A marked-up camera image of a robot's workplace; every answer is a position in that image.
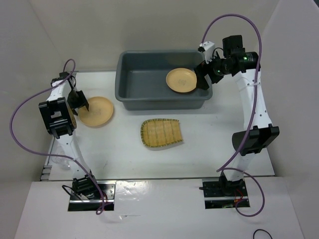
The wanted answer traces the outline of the tan plate with bear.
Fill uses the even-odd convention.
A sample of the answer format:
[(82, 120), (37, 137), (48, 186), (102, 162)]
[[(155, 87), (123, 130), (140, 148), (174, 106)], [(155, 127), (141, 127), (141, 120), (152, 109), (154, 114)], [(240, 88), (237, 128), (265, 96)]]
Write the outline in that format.
[(189, 93), (196, 88), (196, 74), (186, 68), (176, 68), (166, 75), (168, 87), (178, 93)]

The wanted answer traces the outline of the woven bamboo tray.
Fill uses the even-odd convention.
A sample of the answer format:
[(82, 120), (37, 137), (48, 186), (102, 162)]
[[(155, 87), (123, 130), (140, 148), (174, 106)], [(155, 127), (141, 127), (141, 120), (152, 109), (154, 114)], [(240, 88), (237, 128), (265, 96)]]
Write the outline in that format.
[(141, 141), (148, 148), (160, 148), (183, 142), (178, 119), (148, 119), (140, 128)]

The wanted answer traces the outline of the clear plastic cup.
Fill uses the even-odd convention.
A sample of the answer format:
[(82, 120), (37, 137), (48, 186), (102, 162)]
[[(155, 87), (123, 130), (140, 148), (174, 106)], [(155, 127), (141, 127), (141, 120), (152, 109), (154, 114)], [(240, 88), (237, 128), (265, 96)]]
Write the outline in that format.
[[(55, 150), (55, 152), (53, 154), (57, 154), (57, 155), (64, 155), (64, 150), (62, 149), (61, 146), (58, 146)], [(61, 168), (64, 171), (69, 171), (70, 168), (70, 164), (69, 164), (69, 160), (65, 157), (51, 157), (51, 161), (55, 164), (57, 164), (59, 166), (59, 168)]]

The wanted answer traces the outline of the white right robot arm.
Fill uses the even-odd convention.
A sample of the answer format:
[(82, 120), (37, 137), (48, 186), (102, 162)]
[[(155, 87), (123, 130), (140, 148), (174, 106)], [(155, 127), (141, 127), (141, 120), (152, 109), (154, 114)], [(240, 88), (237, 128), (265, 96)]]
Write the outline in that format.
[(266, 148), (279, 135), (266, 109), (262, 86), (261, 66), (257, 52), (247, 52), (241, 35), (223, 39), (223, 57), (215, 52), (215, 45), (206, 41), (198, 51), (204, 54), (204, 61), (195, 67), (197, 87), (207, 89), (209, 78), (216, 84), (224, 76), (230, 75), (236, 83), (244, 113), (244, 130), (232, 135), (235, 153), (220, 168), (218, 190), (230, 196), (244, 184), (244, 171), (252, 159)]

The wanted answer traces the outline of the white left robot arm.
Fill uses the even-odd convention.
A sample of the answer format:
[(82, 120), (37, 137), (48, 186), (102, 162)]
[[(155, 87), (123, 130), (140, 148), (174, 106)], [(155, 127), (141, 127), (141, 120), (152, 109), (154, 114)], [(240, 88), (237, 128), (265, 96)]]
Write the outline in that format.
[(77, 90), (75, 77), (67, 76), (69, 73), (64, 71), (58, 78), (52, 79), (54, 89), (38, 107), (46, 130), (59, 142), (64, 154), (73, 160), (70, 163), (72, 192), (78, 198), (96, 199), (99, 197), (99, 186), (91, 180), (92, 171), (84, 161), (75, 133), (77, 112), (80, 108), (89, 109), (89, 103), (84, 93)]

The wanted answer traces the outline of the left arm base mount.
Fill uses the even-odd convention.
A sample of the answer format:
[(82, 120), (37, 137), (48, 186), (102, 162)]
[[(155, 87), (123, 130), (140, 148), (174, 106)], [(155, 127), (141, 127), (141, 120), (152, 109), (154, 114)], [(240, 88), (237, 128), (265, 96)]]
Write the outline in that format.
[[(113, 211), (115, 206), (116, 182), (98, 181), (98, 185), (106, 201), (104, 211)], [(69, 195), (69, 212), (96, 211), (102, 206), (102, 198), (95, 186), (93, 186), (93, 193), (88, 196), (75, 192), (73, 187), (67, 185), (62, 185), (62, 189)]]

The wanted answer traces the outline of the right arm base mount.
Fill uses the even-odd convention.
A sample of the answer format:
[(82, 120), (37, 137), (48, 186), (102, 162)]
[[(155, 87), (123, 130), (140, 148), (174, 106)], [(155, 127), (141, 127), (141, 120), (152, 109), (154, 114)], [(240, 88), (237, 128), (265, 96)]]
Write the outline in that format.
[(199, 190), (203, 192), (205, 209), (227, 209), (250, 207), (246, 184), (242, 180), (239, 185), (223, 189), (221, 180), (217, 178), (203, 179)]

